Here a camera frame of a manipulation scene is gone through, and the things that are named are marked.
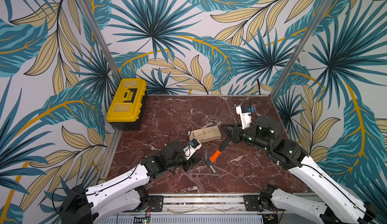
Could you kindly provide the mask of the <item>wooden block with nails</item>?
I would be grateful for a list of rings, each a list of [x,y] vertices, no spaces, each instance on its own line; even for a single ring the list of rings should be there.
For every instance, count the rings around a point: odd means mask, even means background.
[[[218,126],[211,126],[193,130],[188,133],[189,140],[196,139],[201,143],[218,140],[221,138],[221,132]]]

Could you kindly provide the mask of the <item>claw hammer orange black handle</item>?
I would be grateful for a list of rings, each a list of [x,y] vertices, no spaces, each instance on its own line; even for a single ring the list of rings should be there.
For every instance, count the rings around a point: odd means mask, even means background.
[[[216,173],[214,163],[217,160],[217,158],[221,155],[221,153],[227,148],[227,146],[231,143],[231,137],[227,136],[220,146],[217,148],[217,150],[209,156],[207,151],[204,150],[204,161],[206,166],[211,170],[212,173]]]

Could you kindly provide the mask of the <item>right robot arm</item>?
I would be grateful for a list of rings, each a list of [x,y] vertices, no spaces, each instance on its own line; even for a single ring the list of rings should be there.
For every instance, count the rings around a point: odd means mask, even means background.
[[[246,143],[267,153],[278,166],[306,184],[320,202],[304,199],[268,185],[260,194],[257,209],[283,209],[317,224],[369,224],[375,220],[378,207],[351,195],[323,171],[305,149],[282,137],[282,126],[271,116],[258,116],[254,124],[243,120],[222,124],[227,135],[217,150],[220,154],[229,143]]]

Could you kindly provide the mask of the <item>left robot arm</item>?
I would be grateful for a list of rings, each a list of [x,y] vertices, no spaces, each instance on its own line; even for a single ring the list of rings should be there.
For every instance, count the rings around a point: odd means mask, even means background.
[[[179,141],[168,143],[165,148],[144,158],[131,170],[107,182],[84,187],[77,185],[57,209],[63,224],[94,224],[125,211],[146,208],[150,197],[145,185],[161,178],[167,171],[193,168],[202,158],[196,152],[202,144],[192,139],[188,145]]]

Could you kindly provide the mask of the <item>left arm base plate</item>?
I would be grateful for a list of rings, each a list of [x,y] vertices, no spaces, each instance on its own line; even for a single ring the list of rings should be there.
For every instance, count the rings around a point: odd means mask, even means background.
[[[143,213],[161,213],[164,205],[163,195],[151,195],[142,208]]]

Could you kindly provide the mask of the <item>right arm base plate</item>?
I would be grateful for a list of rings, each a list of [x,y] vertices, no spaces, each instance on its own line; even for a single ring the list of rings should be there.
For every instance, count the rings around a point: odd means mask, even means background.
[[[275,207],[271,195],[244,195],[243,202],[247,212],[276,212],[282,210]]]

